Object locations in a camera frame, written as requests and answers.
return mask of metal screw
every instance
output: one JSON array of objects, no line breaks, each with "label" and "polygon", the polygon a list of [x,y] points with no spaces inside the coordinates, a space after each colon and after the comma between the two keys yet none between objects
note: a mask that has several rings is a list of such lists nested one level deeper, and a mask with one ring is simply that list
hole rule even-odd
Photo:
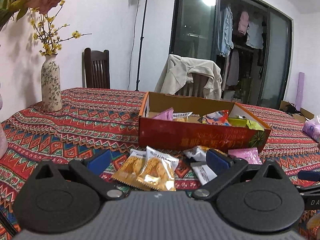
[{"label": "metal screw", "polygon": [[122,194],[123,194],[122,191],[119,189],[112,189],[107,192],[108,197],[111,197],[111,198],[121,197]]},{"label": "metal screw", "polygon": [[197,197],[207,197],[210,195],[210,192],[206,189],[197,189],[194,193]]}]

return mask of floral vase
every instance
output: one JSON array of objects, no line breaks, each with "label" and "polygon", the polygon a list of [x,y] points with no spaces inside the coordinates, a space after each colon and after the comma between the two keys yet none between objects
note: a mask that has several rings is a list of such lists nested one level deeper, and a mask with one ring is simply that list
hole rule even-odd
[{"label": "floral vase", "polygon": [[62,108],[60,69],[55,63],[56,55],[45,55],[41,69],[42,110],[56,112]]}]

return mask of red snack wrapper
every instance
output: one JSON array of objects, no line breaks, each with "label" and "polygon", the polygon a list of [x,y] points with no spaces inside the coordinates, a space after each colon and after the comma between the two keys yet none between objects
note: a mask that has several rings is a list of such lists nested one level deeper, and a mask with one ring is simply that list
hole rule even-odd
[{"label": "red snack wrapper", "polygon": [[228,123],[228,114],[229,114],[228,110],[222,110],[222,111],[213,112],[211,114],[206,114],[202,118],[202,123],[231,126]]},{"label": "red snack wrapper", "polygon": [[152,119],[159,119],[159,120],[173,120],[173,108],[169,108],[157,115],[155,115]]}]

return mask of wooden chair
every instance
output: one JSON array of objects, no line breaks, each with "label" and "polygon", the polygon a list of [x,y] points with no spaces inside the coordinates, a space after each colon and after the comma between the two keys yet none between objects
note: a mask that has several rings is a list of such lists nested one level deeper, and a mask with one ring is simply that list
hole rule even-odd
[{"label": "wooden chair", "polygon": [[175,94],[179,96],[203,98],[203,88],[208,82],[209,78],[197,73],[193,73],[192,78],[193,78],[193,83],[186,83]]},{"label": "wooden chair", "polygon": [[88,88],[110,88],[109,51],[84,50],[85,80]]}]

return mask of tablecloth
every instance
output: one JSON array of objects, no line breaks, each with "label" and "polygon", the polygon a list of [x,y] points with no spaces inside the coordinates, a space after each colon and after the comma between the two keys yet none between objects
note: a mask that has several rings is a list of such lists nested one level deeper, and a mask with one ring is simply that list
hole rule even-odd
[{"label": "tablecloth", "polygon": [[[63,108],[45,114],[41,103],[17,112],[2,123],[9,143],[0,160],[0,209],[18,228],[12,213],[13,201],[25,180],[41,159],[67,163],[75,157],[87,158],[112,149],[110,166],[100,175],[109,181],[120,168],[131,148],[138,147],[138,113],[144,92],[74,88],[62,92]],[[318,144],[302,132],[303,124],[291,116],[273,109],[245,107],[272,127],[267,144],[260,154],[262,160],[275,159],[293,183],[310,185],[297,179],[299,170],[320,168]],[[180,158],[176,169],[177,189],[195,189],[200,183],[181,152],[171,152]],[[129,188],[119,184],[119,188]],[[299,232],[312,239],[315,231],[305,228],[305,221],[315,212],[305,212]],[[10,239],[0,228],[0,240]]]}]

